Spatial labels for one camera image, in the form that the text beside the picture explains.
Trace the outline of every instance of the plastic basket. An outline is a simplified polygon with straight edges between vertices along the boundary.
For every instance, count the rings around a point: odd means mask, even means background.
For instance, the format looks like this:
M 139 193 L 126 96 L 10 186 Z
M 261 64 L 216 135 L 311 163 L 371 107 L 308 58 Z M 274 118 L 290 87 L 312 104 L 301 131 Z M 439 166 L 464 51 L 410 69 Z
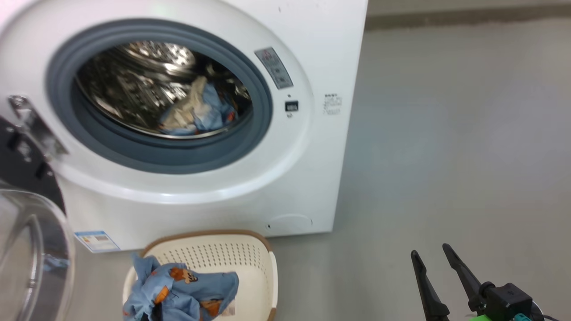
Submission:
M 159 239 L 141 256 L 154 255 L 159 263 L 186 263 L 198 273 L 236 272 L 240 286 L 235 315 L 217 321 L 271 321 L 278 304 L 278 268 L 270 243 L 242 230 L 203 231 Z M 123 285 L 123 303 L 137 279 L 131 267 Z

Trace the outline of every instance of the gray floor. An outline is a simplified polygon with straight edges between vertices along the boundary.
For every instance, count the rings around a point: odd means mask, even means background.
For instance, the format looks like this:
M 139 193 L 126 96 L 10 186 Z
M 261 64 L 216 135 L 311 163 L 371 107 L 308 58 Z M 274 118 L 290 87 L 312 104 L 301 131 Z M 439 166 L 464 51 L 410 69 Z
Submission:
M 331 234 L 271 240 L 276 319 L 423 320 L 410 251 L 451 311 L 441 245 L 571 319 L 570 23 L 365 35 Z M 79 248 L 68 320 L 120 320 L 128 253 Z

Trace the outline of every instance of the white washing machine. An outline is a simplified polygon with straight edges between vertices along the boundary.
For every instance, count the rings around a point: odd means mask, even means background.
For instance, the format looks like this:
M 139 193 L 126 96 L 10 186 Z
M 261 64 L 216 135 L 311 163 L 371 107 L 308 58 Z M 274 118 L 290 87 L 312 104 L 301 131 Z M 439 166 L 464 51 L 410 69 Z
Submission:
M 1 115 L 92 251 L 332 230 L 367 0 L 0 6 Z

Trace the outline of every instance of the label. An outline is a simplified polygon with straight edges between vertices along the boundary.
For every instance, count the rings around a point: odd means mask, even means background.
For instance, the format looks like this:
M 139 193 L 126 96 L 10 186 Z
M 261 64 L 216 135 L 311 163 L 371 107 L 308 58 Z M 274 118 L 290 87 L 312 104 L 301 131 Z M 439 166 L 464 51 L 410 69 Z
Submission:
M 339 115 L 341 113 L 341 106 L 343 105 L 343 98 L 337 94 L 326 94 L 323 99 L 323 114 L 324 115 Z
M 76 232 L 78 238 L 92 253 L 120 251 L 120 248 L 104 231 Z
M 284 67 L 282 60 L 278 57 L 274 48 L 261 49 L 254 53 L 258 56 L 262 64 L 264 64 L 264 67 L 266 67 L 266 70 L 270 73 L 278 89 L 293 87 L 293 82 L 287 73 L 286 67 Z

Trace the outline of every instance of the stainless steel drum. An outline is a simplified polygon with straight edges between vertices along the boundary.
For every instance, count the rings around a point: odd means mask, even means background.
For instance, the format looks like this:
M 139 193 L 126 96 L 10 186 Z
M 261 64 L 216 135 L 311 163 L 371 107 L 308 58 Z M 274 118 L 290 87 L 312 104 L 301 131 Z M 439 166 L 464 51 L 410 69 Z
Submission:
M 235 115 L 224 118 L 223 126 L 192 127 L 197 116 L 187 101 L 192 100 L 192 84 L 200 77 L 233 108 Z M 196 139 L 227 131 L 252 109 L 248 90 L 232 72 L 173 43 L 139 41 L 117 46 L 91 58 L 76 79 L 105 116 L 137 132 L 167 139 Z M 166 128 L 164 120 L 169 117 L 178 117 L 179 125 Z

